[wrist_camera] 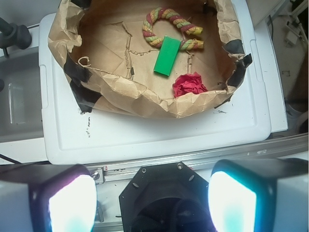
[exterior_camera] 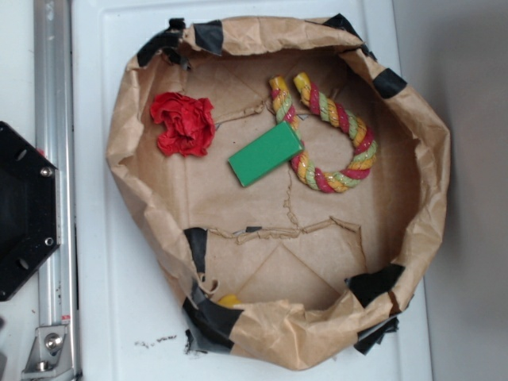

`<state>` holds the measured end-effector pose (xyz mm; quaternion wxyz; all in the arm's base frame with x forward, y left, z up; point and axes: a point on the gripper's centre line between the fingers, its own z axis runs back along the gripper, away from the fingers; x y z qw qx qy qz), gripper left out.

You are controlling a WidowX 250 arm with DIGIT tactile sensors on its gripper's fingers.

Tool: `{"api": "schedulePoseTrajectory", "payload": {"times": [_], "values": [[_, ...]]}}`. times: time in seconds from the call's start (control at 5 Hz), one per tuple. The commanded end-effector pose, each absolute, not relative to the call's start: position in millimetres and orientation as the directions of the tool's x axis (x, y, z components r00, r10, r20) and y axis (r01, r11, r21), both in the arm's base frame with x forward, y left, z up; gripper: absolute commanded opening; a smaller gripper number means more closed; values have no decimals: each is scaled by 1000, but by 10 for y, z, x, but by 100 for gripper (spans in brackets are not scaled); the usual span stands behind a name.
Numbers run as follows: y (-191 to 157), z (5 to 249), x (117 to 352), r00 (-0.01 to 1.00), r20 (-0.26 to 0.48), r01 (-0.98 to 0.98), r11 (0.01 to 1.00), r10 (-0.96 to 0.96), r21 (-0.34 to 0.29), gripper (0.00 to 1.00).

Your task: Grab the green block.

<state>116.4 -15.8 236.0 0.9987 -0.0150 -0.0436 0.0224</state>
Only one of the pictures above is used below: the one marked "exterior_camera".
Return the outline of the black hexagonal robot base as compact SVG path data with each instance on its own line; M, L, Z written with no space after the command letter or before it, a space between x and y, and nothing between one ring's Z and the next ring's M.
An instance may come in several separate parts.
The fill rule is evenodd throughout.
M1 300L10 300L60 246L58 169L1 123Z

